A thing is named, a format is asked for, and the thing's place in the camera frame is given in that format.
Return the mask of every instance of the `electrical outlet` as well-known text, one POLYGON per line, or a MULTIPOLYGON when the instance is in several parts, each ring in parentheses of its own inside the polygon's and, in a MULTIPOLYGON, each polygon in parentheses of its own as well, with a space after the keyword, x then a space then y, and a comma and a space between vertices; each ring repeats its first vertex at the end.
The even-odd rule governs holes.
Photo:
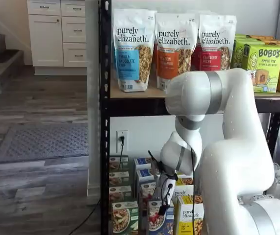
POLYGON ((128 131, 117 131, 117 153, 121 153, 122 149, 122 142, 119 140, 121 136, 125 137, 125 143, 124 143, 124 149, 123 149, 123 154, 128 151, 128 131))

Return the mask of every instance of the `white cabinet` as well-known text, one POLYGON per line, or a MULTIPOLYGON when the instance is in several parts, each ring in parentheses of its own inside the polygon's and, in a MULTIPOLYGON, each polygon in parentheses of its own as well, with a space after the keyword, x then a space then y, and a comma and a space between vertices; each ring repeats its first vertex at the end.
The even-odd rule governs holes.
POLYGON ((64 43, 85 43, 85 18, 62 17, 64 43))
POLYGON ((60 16, 29 15, 33 66, 63 66, 60 16))
POLYGON ((64 43, 65 67, 86 67, 86 44, 64 43))
POLYGON ((27 11, 34 15, 60 16, 60 0, 27 0, 27 11))
POLYGON ((61 15, 85 17, 85 3, 82 0, 61 0, 61 15))

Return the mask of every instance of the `black shelf frame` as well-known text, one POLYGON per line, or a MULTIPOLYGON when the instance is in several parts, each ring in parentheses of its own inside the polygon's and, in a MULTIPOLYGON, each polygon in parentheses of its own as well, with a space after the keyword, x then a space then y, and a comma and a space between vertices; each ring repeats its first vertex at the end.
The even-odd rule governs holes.
MULTIPOLYGON (((101 234, 109 234, 110 117, 169 115, 164 98, 110 98, 111 0, 99 0, 101 234)), ((271 113, 266 140, 273 155, 280 128, 280 96, 256 96, 259 113, 271 113)))

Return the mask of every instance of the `purely elizabeth granola bag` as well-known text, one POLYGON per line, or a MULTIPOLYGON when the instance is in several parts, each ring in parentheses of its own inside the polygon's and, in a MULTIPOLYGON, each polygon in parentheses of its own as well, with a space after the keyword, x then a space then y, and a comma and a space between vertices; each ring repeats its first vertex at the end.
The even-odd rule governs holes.
POLYGON ((157 87, 166 90, 171 79, 190 71, 198 26, 195 15, 156 14, 157 87))
POLYGON ((236 24, 235 16, 200 15, 200 71, 230 68, 236 24))
POLYGON ((119 88, 124 92, 148 87, 154 47, 155 11, 114 10, 114 46, 119 88))

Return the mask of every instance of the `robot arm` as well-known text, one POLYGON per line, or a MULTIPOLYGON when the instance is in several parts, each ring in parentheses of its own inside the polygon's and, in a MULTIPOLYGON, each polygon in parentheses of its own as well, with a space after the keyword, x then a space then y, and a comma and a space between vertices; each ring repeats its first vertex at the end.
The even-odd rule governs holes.
MULTIPOLYGON (((177 133, 165 143, 158 161, 190 175, 190 149, 194 150, 195 168, 200 164, 208 233, 280 235, 280 200, 262 200, 253 208, 243 207, 237 200, 240 195, 265 191, 274 180, 272 159, 246 72, 234 69, 181 74, 167 87, 166 107, 176 115, 177 133), (202 154, 201 121, 206 114, 219 111, 224 112, 225 139, 207 146, 202 154)), ((163 196, 169 193, 166 190, 162 188, 163 196)))

